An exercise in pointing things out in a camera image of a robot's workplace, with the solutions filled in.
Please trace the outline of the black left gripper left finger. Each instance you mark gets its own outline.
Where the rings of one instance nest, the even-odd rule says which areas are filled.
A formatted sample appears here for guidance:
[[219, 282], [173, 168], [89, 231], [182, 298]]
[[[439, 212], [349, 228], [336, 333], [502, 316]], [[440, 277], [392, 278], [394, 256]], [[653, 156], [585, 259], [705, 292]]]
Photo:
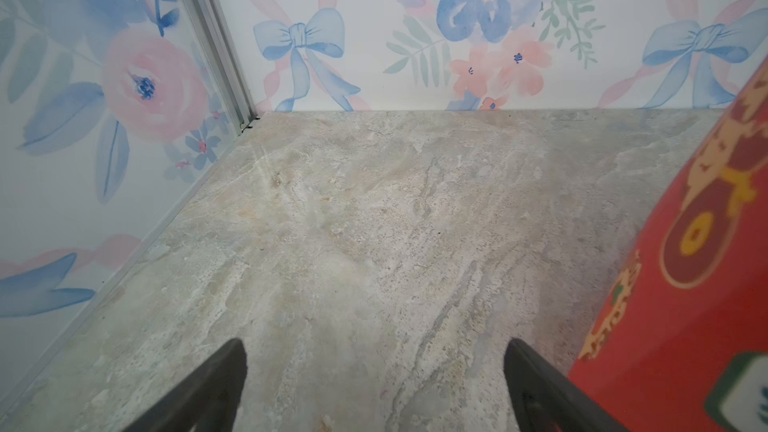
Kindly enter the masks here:
[[126, 430], [231, 431], [246, 377], [244, 343], [232, 338]]

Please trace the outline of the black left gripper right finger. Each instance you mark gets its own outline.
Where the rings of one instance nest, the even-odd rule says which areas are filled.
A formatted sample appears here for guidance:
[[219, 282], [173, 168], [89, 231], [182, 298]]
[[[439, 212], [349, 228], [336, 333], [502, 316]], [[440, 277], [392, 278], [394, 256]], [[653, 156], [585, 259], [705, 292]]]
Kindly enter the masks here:
[[624, 431], [626, 428], [525, 341], [509, 341], [503, 362], [521, 431]]

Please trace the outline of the red paper gift bag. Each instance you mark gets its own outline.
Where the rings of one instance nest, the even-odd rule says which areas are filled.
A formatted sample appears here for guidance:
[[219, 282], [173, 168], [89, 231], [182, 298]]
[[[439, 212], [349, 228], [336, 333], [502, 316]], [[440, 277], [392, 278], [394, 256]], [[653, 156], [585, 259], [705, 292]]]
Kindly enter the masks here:
[[569, 371], [631, 431], [767, 427], [767, 71], [648, 217]]

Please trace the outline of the aluminium left corner post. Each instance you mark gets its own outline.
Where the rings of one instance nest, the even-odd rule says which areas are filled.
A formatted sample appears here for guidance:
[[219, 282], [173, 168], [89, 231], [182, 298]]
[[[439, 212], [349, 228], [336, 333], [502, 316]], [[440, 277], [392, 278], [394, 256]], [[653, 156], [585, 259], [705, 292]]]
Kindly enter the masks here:
[[259, 119], [236, 56], [233, 39], [220, 0], [182, 0], [201, 49], [212, 66], [214, 81], [221, 89], [222, 102], [239, 132], [253, 127]]

